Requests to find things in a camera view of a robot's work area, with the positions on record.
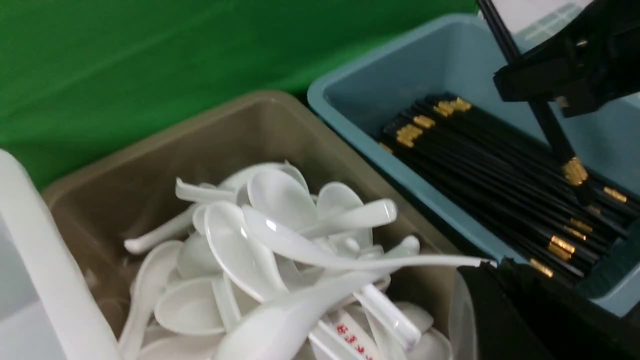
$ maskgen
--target spoon handle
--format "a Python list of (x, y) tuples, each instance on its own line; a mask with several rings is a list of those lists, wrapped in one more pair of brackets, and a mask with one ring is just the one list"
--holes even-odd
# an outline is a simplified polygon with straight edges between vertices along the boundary
[(118, 339), (118, 350), (122, 360), (136, 360), (145, 337), (145, 329), (153, 310), (143, 310), (138, 304), (133, 304), (129, 310), (129, 317)]
[(131, 254), (140, 255), (164, 241), (171, 240), (174, 236), (186, 233), (187, 229), (193, 222), (192, 217), (195, 209), (196, 208), (192, 205), (187, 210), (149, 233), (144, 234), (139, 238), (125, 240), (124, 247)]
[(382, 291), (372, 284), (364, 286), (360, 291), (360, 293), (354, 292), (354, 297), (386, 328), (403, 349), (411, 350), (418, 345), (422, 333)]
[(324, 321), (319, 321), (309, 333), (309, 340), (322, 350), (328, 359), (362, 360), (356, 350), (350, 347), (336, 330)]
[(380, 199), (359, 208), (324, 218), (303, 229), (300, 234), (307, 239), (320, 238), (345, 231), (387, 225), (396, 221), (397, 206), (391, 199)]
[(225, 330), (230, 332), (236, 328), (242, 318), (231, 287), (231, 280), (226, 274), (218, 275), (211, 279), (211, 286), (213, 295), (216, 298), (216, 305), (218, 305), (218, 310), (220, 311), (222, 324), (225, 326)]
[(220, 190), (211, 186), (187, 184), (181, 178), (175, 180), (175, 196), (178, 199), (209, 204), (215, 201), (234, 201), (234, 192)]

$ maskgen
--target white spoon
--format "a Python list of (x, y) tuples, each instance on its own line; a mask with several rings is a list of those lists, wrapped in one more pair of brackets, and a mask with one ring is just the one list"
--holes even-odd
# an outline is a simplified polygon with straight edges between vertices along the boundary
[(408, 360), (453, 360), (451, 342), (441, 332), (434, 328), (422, 335), (420, 343), (407, 353)]
[(200, 233), (191, 235), (185, 242), (176, 264), (182, 279), (211, 276), (222, 272), (218, 261), (209, 250), (207, 238)]
[[(326, 183), (318, 192), (316, 208), (320, 219), (343, 213), (363, 206), (364, 203), (350, 187), (343, 183)], [(329, 236), (334, 243), (344, 238), (353, 238), (358, 242), (360, 249), (364, 250), (373, 246), (373, 232), (371, 229), (351, 231), (346, 234)]]
[(293, 177), (277, 170), (256, 173), (247, 190), (251, 205), (294, 230), (317, 223), (316, 204)]
[(304, 187), (307, 190), (307, 192), (309, 191), (309, 187), (307, 186), (307, 182), (305, 181), (305, 178), (302, 176), (302, 173), (300, 173), (300, 171), (296, 167), (289, 164), (289, 162), (260, 163), (260, 164), (252, 165), (250, 167), (246, 167), (236, 172), (235, 174), (229, 176), (228, 178), (222, 180), (219, 188), (224, 190), (235, 191), (241, 186), (246, 185), (255, 174), (264, 170), (278, 170), (286, 174), (289, 174), (297, 182), (299, 182), (299, 184), (302, 185), (302, 187)]
[(214, 201), (234, 201), (235, 199), (233, 191), (187, 184), (179, 177), (175, 179), (175, 196), (180, 200), (200, 204), (209, 204)]
[[(419, 247), (418, 239), (409, 236), (385, 257), (407, 256), (415, 247)], [(329, 308), (348, 294), (395, 270), (396, 267), (348, 272), (264, 303), (225, 336), (214, 359), (292, 359), (309, 331)], [(249, 340), (252, 340), (252, 346), (247, 347)]]
[(220, 336), (176, 336), (147, 345), (137, 360), (208, 360)]
[(472, 256), (418, 255), (395, 259), (341, 258), (320, 249), (295, 231), (278, 224), (260, 211), (243, 206), (244, 221), (251, 238), (276, 254), (300, 263), (343, 270), (372, 270), (390, 266), (480, 266), (487, 259)]
[(425, 309), (410, 302), (396, 302), (397, 308), (403, 312), (406, 317), (418, 327), (421, 333), (425, 333), (433, 326), (433, 316), (429, 314)]
[(391, 199), (372, 201), (343, 213), (321, 219), (314, 225), (298, 231), (302, 236), (313, 239), (345, 231), (370, 229), (396, 221), (398, 208)]
[(376, 340), (376, 344), (378, 344), (378, 348), (384, 354), (385, 359), (407, 360), (402, 346), (391, 338), (391, 334), (383, 328), (376, 317), (366, 309), (365, 316), (371, 327), (373, 338)]
[[(205, 214), (205, 228), (209, 246), (218, 263), (229, 278), (247, 295), (259, 302), (275, 299), (288, 289), (278, 274), (278, 268), (271, 254), (270, 259), (261, 253), (264, 247), (253, 252), (246, 239), (242, 211), (233, 204), (219, 202), (208, 205)], [(273, 263), (259, 265), (259, 258)], [(273, 276), (280, 279), (275, 286)], [(328, 324), (317, 322), (316, 328), (308, 334), (316, 348), (322, 350), (332, 360), (362, 360), (358, 354)]]
[(176, 334), (223, 334), (225, 326), (216, 305), (211, 281), (209, 277), (201, 277), (181, 282), (167, 290), (157, 301), (154, 310), (158, 323)]
[(151, 325), (147, 326), (147, 329), (145, 330), (145, 340), (142, 343), (142, 349), (152, 343), (155, 343), (158, 340), (173, 338), (175, 336), (177, 336), (175, 333), (165, 329), (164, 327), (160, 326), (160, 324), (154, 322)]
[(140, 236), (135, 239), (126, 239), (124, 241), (124, 247), (131, 254), (140, 255), (151, 249), (154, 246), (171, 240), (176, 236), (187, 233), (187, 229), (191, 226), (193, 212), (196, 206), (190, 206), (187, 210), (183, 211), (173, 219), (160, 225), (157, 229)]
[(213, 277), (211, 279), (211, 287), (213, 288), (213, 295), (216, 297), (218, 310), (220, 310), (222, 324), (224, 324), (227, 332), (230, 332), (236, 328), (242, 318), (231, 280), (227, 274)]
[(181, 241), (169, 241), (149, 252), (136, 276), (131, 308), (118, 349), (122, 360), (136, 360), (142, 346), (145, 329), (156, 301), (164, 291), (169, 275), (175, 268)]

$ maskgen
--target black chopstick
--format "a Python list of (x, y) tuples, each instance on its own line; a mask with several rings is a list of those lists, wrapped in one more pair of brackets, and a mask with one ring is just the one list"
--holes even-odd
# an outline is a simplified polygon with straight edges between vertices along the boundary
[[(521, 55), (520, 50), (504, 25), (492, 0), (477, 0), (477, 3), (507, 63), (513, 63)], [(578, 202), (582, 206), (591, 205), (593, 194), (588, 174), (566, 138), (551, 107), (544, 101), (529, 101), (529, 106), (547, 137), (555, 158), (560, 164), (563, 164), (563, 172), (573, 186)]]

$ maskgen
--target black object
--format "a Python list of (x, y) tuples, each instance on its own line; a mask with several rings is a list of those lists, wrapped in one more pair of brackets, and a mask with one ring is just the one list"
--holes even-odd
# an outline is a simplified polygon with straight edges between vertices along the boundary
[[(504, 25), (492, 1), (477, 0), (477, 3), (507, 63), (511, 64), (516, 62), (520, 57), (520, 50), (513, 41), (511, 33)], [(551, 146), (554, 157), (562, 164), (564, 175), (573, 186), (573, 191), (575, 192), (578, 202), (583, 206), (591, 205), (593, 193), (588, 174), (582, 166), (580, 159), (576, 157), (575, 151), (560, 127), (551, 107), (545, 101), (539, 99), (529, 99), (528, 101), (531, 111)]]
[(595, 0), (493, 78), (504, 101), (557, 101), (565, 117), (640, 91), (640, 2)]
[(640, 329), (510, 259), (458, 269), (449, 336), (458, 360), (640, 359)]

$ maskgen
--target soup spoon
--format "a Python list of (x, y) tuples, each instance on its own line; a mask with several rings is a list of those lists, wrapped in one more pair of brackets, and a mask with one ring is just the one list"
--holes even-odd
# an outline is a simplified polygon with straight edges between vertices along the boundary
[(300, 263), (341, 270), (372, 270), (390, 266), (475, 266), (487, 259), (457, 255), (416, 255), (394, 259), (341, 258), (318, 247), (300, 234), (280, 225), (249, 206), (243, 206), (249, 236), (282, 255)]

